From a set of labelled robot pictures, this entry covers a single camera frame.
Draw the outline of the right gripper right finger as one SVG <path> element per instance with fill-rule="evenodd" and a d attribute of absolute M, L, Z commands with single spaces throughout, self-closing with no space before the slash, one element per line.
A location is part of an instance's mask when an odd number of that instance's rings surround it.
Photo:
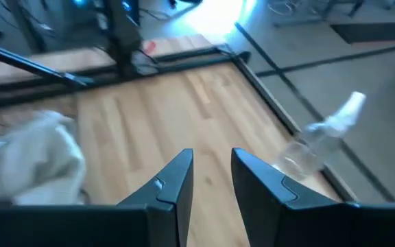
<path fill-rule="evenodd" d="M 232 149 L 232 182 L 251 246 L 337 246 L 336 202 L 241 148 Z"/>

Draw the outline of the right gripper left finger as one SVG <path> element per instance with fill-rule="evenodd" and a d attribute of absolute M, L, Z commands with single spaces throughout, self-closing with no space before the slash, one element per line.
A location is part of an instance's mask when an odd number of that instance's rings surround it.
<path fill-rule="evenodd" d="M 183 149 L 122 200 L 125 246 L 186 246 L 193 202 L 193 150 Z"/>

